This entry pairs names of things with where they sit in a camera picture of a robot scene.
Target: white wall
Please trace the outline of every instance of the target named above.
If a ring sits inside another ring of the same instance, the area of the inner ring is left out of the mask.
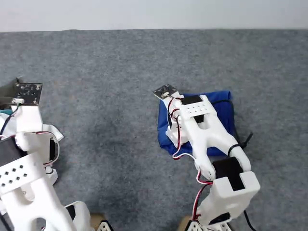
[[[308,0],[3,0],[0,31],[308,28]]]

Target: wire bundle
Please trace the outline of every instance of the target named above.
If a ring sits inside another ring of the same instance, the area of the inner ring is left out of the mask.
[[[178,129],[178,142],[177,142],[177,150],[176,152],[172,155],[172,158],[175,159],[175,160],[179,160],[181,159],[183,156],[187,155],[189,157],[191,157],[193,160],[195,160],[195,158],[191,155],[191,154],[188,154],[188,153],[182,153],[180,155],[177,155],[179,152],[180,152],[180,149],[181,149],[181,132],[180,132],[180,123],[179,123],[179,115],[177,117],[174,117],[174,113],[178,110],[180,110],[179,108],[175,108],[172,110],[172,112],[170,112],[170,106],[172,104],[172,102],[174,100],[180,100],[180,98],[172,98],[171,101],[169,102],[168,104],[168,107],[167,107],[167,116],[170,116],[171,120],[175,120],[176,123],[177,123],[177,129]],[[220,101],[216,101],[216,102],[213,102],[212,105],[215,105],[217,103],[222,103],[222,102],[227,102],[227,103],[230,103],[231,107],[232,107],[232,111],[233,111],[233,115],[234,115],[234,106],[233,106],[233,103],[232,101],[230,100],[220,100]],[[247,146],[248,142],[250,141],[250,139],[252,138],[253,136],[253,132],[251,132],[248,136],[248,138],[244,141],[244,142],[241,142],[240,139],[239,139],[239,136],[238,136],[238,133],[237,133],[237,130],[236,128],[234,128],[234,132],[235,132],[235,138],[236,140],[238,141],[239,143],[239,146],[241,146],[243,149]],[[199,199],[201,197],[201,194],[203,192],[203,190],[206,188],[206,186],[208,185],[211,185],[213,184],[212,181],[204,181],[204,180],[200,180],[200,177],[201,177],[201,170],[200,170],[200,167],[198,168],[198,174],[197,174],[197,177],[196,177],[196,180],[198,183],[200,184],[203,184],[203,187],[199,190],[195,200],[194,200],[194,203],[193,203],[193,209],[192,209],[192,220],[193,221],[197,221],[198,222],[198,217],[200,216],[200,214],[197,214],[197,208],[198,208],[198,203],[199,203]],[[251,225],[250,223],[250,220],[249,220],[249,217],[248,217],[248,214],[246,212],[246,210],[244,211],[244,215],[245,215],[245,218],[246,218],[246,221],[248,223],[248,226],[250,227],[250,229],[252,231],[256,231],[255,228]]]

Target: cable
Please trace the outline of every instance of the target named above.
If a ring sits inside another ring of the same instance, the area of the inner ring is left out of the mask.
[[[182,158],[182,156],[190,156],[192,159],[195,160],[195,158],[190,155],[189,153],[182,153],[180,155],[177,155],[179,153],[179,151],[181,150],[181,130],[180,130],[180,124],[179,124],[179,115],[178,117],[176,118],[176,122],[177,122],[177,125],[178,125],[178,146],[177,146],[177,151],[172,154],[172,158],[175,159],[175,160],[179,160]]]
[[[217,103],[222,103],[222,102],[226,102],[226,103],[229,103],[231,105],[233,121],[234,121],[234,104],[233,104],[233,102],[231,100],[218,100],[218,101],[212,102],[211,104],[215,105]],[[250,134],[247,137],[247,139],[244,142],[241,142],[241,139],[240,139],[240,137],[239,137],[239,135],[237,133],[236,127],[234,126],[234,137],[235,137],[236,141],[239,143],[239,145],[241,146],[242,149],[247,147],[247,144],[250,141],[250,139],[252,138],[253,134],[254,134],[253,132],[250,132]]]
[[[206,181],[200,180],[200,177],[201,177],[201,169],[200,169],[200,167],[199,167],[199,168],[198,168],[198,174],[197,174],[197,177],[196,177],[197,182],[200,183],[200,184],[206,184],[206,185],[208,185],[208,184],[213,184],[213,182],[210,181],[210,180],[206,180]]]
[[[17,108],[15,109],[15,111],[12,112],[12,114],[9,115],[9,117],[6,118],[6,120],[4,121],[4,124],[1,128],[0,131],[0,135],[3,135],[4,129],[7,126],[7,124],[9,123],[10,119],[15,115],[15,113],[17,112],[18,108],[19,108],[20,104],[17,105]]]
[[[246,221],[247,221],[247,224],[249,226],[249,228],[252,230],[252,231],[256,231],[255,228],[251,225],[250,223],[250,220],[249,220],[249,217],[248,217],[248,214],[246,212],[246,210],[244,210],[244,215],[245,215],[245,218],[246,218]]]
[[[203,190],[205,189],[205,187],[209,185],[209,184],[205,184],[198,192],[197,196],[196,196],[196,199],[194,200],[194,203],[193,203],[193,209],[192,209],[192,220],[193,221],[197,221],[198,220],[198,216],[197,216],[197,207],[198,207],[198,202],[199,202],[199,199],[200,199],[200,196],[203,192]]]
[[[35,134],[50,134],[50,135],[53,136],[53,140],[54,140],[54,142],[55,142],[55,143],[57,144],[57,146],[58,146],[58,153],[57,153],[57,156],[56,156],[53,160],[51,160],[50,162],[44,163],[44,166],[45,166],[45,167],[46,167],[46,166],[51,166],[54,162],[56,162],[56,161],[58,160],[58,158],[59,158],[59,156],[60,156],[60,145],[59,145],[59,142],[58,142],[58,140],[57,140],[55,134],[53,134],[53,133],[50,132],[50,131],[37,131],[37,132],[35,132]]]
[[[4,219],[4,216],[0,213],[0,219],[2,221],[2,224],[4,225],[5,229],[7,231],[12,231],[12,229],[10,228],[8,222]]]

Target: beige foot pad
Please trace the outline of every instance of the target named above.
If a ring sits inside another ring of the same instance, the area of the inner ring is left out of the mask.
[[[91,223],[91,227],[93,227],[95,230],[98,229],[102,220],[106,220],[104,214],[102,214],[102,213],[91,213],[90,223]]]

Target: red wire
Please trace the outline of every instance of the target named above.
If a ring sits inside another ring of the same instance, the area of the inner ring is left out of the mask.
[[[196,221],[198,220],[198,216],[197,216],[197,207],[198,207],[198,202],[199,202],[199,199],[200,199],[200,196],[203,192],[203,190],[205,189],[205,187],[207,186],[208,184],[205,184],[198,192],[197,194],[197,198],[196,198],[196,203],[194,205],[194,208],[193,208],[193,215],[192,215],[192,220],[193,221]]]
[[[170,111],[169,111],[169,109],[170,109],[170,106],[171,106],[171,103],[172,103],[172,101],[174,100],[174,99],[176,99],[176,100],[180,100],[181,98],[172,98],[172,100],[170,100],[170,102],[169,102],[169,104],[168,104],[168,113],[170,114]]]
[[[205,184],[213,184],[212,181],[204,181],[204,180],[200,180],[200,177],[201,177],[201,171],[198,172],[198,180],[201,182],[201,183],[205,183]]]
[[[181,149],[181,143],[180,143],[181,132],[180,132],[180,124],[179,124],[179,115],[178,115],[178,117],[176,118],[176,122],[177,122],[177,125],[178,125],[178,147],[177,147],[177,152],[178,152],[179,149]],[[179,160],[179,159],[181,159],[181,156],[180,156],[180,157],[176,157],[176,156],[175,156],[173,159]]]
[[[173,109],[173,111],[172,111],[171,114],[170,114],[171,118],[173,118],[173,117],[172,117],[173,113],[176,112],[176,111],[178,111],[178,110],[179,110],[179,108]]]

